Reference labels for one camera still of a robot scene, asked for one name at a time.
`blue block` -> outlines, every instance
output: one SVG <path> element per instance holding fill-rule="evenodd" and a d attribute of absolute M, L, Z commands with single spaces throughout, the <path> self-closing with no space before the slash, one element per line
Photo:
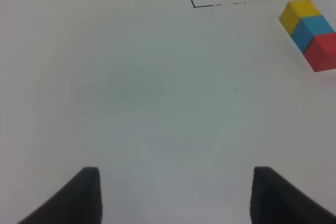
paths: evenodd
<path fill-rule="evenodd" d="M 304 53 L 316 35 L 333 32 L 334 29 L 328 21 L 322 15 L 319 15 L 302 18 L 291 37 L 301 52 Z"/>

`red block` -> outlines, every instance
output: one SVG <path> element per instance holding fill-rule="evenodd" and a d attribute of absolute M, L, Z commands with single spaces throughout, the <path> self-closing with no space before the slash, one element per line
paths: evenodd
<path fill-rule="evenodd" d="M 303 55 L 315 72 L 336 68 L 336 33 L 315 36 Z"/>

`stack of blocks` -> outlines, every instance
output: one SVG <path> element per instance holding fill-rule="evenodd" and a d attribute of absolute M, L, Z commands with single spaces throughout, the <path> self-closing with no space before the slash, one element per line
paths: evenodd
<path fill-rule="evenodd" d="M 336 33 L 310 0 L 288 2 L 280 22 L 315 72 L 336 68 Z"/>

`yellow block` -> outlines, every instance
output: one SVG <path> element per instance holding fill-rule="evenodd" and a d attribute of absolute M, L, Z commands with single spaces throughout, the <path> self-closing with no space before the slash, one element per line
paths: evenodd
<path fill-rule="evenodd" d="M 289 35 L 292 35 L 301 18 L 318 15 L 321 15 L 319 10 L 310 0 L 289 1 L 280 17 L 280 22 Z"/>

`wooden block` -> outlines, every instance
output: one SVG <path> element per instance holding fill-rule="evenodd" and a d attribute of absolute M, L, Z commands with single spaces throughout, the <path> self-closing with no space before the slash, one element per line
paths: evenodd
<path fill-rule="evenodd" d="M 336 68 L 336 33 L 315 36 L 303 55 L 315 72 Z"/>
<path fill-rule="evenodd" d="M 280 17 L 280 22 L 289 35 L 292 35 L 300 19 L 321 15 L 310 0 L 289 1 Z"/>
<path fill-rule="evenodd" d="M 302 18 L 292 33 L 292 39 L 301 50 L 305 52 L 311 41 L 316 35 L 333 33 L 334 29 L 322 16 L 311 16 Z"/>

